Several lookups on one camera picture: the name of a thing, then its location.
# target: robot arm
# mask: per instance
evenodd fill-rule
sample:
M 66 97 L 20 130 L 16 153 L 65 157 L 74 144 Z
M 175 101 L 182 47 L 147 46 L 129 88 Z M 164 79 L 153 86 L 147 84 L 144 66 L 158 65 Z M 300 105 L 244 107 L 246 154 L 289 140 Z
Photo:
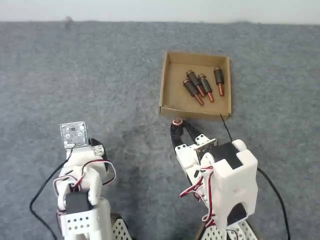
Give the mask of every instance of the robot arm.
M 84 122 L 61 124 L 60 130 L 69 156 L 53 181 L 62 235 L 65 240 L 111 240 L 110 205 L 101 197 L 101 190 L 116 178 L 115 168 L 107 160 L 103 145 L 87 139 Z M 105 164 L 113 168 L 114 175 L 103 183 L 109 175 Z
M 183 128 L 194 144 L 183 143 Z M 193 193 L 204 202 L 208 208 L 202 218 L 206 227 L 225 230 L 254 213 L 258 161 L 242 140 L 219 145 L 182 119 L 172 122 L 170 132 L 176 157 L 191 184 L 180 196 Z

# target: gray carpet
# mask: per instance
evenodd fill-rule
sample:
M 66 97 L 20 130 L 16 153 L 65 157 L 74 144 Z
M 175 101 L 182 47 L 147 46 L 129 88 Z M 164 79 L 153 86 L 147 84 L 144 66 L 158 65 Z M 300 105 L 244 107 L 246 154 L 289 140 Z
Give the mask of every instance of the gray carpet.
M 118 172 L 103 189 L 138 240 L 191 240 L 206 213 L 158 116 L 163 52 L 231 59 L 234 139 L 243 139 L 285 201 L 292 239 L 317 239 L 320 219 L 320 26 L 250 23 L 0 23 L 0 239 L 50 240 L 29 212 L 65 157 L 59 124 L 86 121 Z M 221 143 L 220 121 L 191 120 Z M 250 221 L 286 239 L 279 201 L 261 175 Z M 35 203 L 58 234 L 51 182 Z

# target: copper pin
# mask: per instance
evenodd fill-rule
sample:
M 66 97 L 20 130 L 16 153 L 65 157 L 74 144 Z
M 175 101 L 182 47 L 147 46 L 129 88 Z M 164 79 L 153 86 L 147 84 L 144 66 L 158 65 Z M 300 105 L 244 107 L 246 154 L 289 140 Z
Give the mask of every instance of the copper pin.
M 196 86 L 196 88 L 198 89 L 198 91 L 199 91 L 199 93 L 200 93 L 201 97 L 203 97 L 203 98 L 204 98 L 206 95 L 205 95 L 204 91 L 202 90 L 202 87 L 201 87 L 200 85 L 198 85 L 198 86 Z
M 210 102 L 213 103 L 215 101 L 214 96 L 212 95 L 212 92 L 208 92 L 208 97 L 210 99 Z
M 224 87 L 223 87 L 222 83 L 219 83 L 219 84 L 218 84 L 218 87 L 219 87 L 219 94 L 220 94 L 220 96 L 224 96 L 225 93 L 224 93 Z
M 199 94 L 195 94 L 194 96 L 201 106 L 205 105 L 204 101 L 202 101 L 202 99 L 199 97 Z

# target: cardboard tray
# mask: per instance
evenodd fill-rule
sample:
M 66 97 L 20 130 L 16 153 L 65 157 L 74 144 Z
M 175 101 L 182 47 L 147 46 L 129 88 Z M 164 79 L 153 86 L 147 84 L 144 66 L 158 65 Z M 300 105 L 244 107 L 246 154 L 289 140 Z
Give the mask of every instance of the cardboard tray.
M 224 96 L 219 95 L 214 68 L 220 67 L 224 77 Z M 210 102 L 202 98 L 204 106 L 199 105 L 183 86 L 188 70 L 206 75 L 214 97 Z M 184 118 L 220 119 L 220 114 L 227 118 L 231 113 L 231 77 L 230 61 L 227 56 L 198 53 L 166 52 L 164 54 L 159 102 L 160 115 Z

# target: white wall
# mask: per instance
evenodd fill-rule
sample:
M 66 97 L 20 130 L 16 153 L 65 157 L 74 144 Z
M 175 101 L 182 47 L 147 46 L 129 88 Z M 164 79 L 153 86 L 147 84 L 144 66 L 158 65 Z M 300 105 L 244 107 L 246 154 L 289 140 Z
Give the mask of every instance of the white wall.
M 320 0 L 0 0 L 0 21 L 320 24 Z

